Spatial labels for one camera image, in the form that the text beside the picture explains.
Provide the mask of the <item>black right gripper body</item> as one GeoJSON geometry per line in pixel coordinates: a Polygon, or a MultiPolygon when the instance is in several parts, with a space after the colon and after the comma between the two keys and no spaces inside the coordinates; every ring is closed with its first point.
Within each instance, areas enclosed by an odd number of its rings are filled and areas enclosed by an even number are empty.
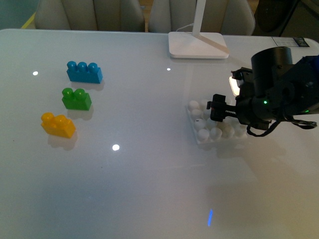
{"type": "Polygon", "coordinates": [[[296,123],[286,111],[295,96],[293,84],[284,77],[290,70],[291,67],[271,67],[270,76],[266,77],[271,85],[262,88],[260,96],[255,88],[264,80],[254,79],[253,70],[242,67],[232,72],[232,78],[242,81],[232,109],[241,124],[248,129],[274,129],[281,122],[296,123]]]}

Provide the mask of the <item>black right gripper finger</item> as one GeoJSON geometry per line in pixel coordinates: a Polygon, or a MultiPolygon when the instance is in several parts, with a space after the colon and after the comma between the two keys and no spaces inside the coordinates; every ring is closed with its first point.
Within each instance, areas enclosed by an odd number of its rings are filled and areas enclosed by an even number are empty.
{"type": "Polygon", "coordinates": [[[217,122],[223,122],[226,118],[226,97],[220,94],[214,94],[211,101],[207,102],[206,109],[210,110],[210,119],[217,122]]]}

